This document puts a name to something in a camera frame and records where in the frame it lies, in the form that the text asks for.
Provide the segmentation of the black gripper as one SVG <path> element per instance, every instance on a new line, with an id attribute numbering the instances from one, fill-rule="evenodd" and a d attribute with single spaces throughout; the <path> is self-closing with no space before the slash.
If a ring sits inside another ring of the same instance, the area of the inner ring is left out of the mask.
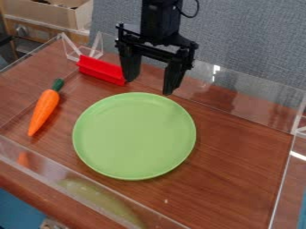
<path id="1" fill-rule="evenodd" d="M 164 38 L 144 36 L 140 27 L 127 23 L 119 23 L 116 29 L 116 48 L 125 81 L 132 82 L 137 78 L 143 56 L 164 63 L 169 61 L 164 68 L 163 94 L 171 95 L 180 86 L 186 63 L 194 61 L 198 43 L 178 32 Z"/>

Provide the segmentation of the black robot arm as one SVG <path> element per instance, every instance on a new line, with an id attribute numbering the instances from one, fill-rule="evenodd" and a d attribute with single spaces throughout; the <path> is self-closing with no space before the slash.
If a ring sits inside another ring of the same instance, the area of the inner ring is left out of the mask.
<path id="1" fill-rule="evenodd" d="M 180 16 L 195 17 L 182 11 L 183 0 L 141 0 L 141 23 L 135 27 L 120 22 L 115 47 L 123 76 L 132 82 L 140 74 L 145 56 L 167 63 L 163 94 L 171 95 L 180 86 L 186 71 L 192 68 L 198 43 L 179 34 Z"/>

